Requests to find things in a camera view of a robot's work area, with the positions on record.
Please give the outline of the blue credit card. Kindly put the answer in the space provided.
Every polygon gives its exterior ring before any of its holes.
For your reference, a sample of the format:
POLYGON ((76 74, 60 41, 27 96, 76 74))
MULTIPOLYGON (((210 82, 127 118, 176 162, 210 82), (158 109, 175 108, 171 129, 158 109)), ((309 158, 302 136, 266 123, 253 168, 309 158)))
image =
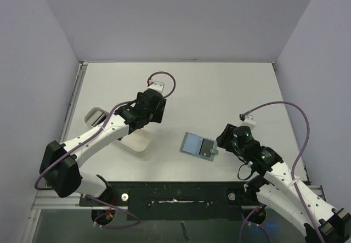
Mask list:
POLYGON ((198 154, 202 144, 202 137, 187 133, 184 137, 182 151, 189 154, 198 154))

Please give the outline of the green card holder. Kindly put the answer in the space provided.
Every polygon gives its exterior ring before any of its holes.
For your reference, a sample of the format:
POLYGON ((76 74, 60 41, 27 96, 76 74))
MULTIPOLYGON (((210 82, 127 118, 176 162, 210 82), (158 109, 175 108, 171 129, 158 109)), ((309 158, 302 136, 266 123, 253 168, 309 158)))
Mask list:
POLYGON ((180 152, 213 162, 218 155, 217 141, 186 132, 180 152))

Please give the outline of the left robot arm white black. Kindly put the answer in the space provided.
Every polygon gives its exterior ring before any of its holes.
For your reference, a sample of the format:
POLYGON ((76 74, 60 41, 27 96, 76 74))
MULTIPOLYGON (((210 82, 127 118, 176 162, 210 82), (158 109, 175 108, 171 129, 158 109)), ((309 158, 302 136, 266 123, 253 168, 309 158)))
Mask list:
POLYGON ((72 193, 89 195, 99 205, 110 202, 112 192, 98 175, 86 174, 80 167, 110 143, 143 128, 150 122, 161 123, 166 98, 160 90, 149 87, 136 99, 112 108, 105 120, 80 136, 62 144, 46 146, 39 176, 59 197, 72 193))

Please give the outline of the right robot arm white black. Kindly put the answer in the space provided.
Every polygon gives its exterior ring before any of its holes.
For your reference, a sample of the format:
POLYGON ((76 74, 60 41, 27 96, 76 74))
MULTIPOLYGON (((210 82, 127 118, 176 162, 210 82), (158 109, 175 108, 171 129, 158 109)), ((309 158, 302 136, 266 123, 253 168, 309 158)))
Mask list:
POLYGON ((220 148, 232 152, 256 176, 244 184, 244 197, 251 204, 264 204, 289 221, 306 242, 347 242, 350 213, 337 209, 311 190, 272 148, 260 145, 249 126, 228 124, 216 139, 220 148))

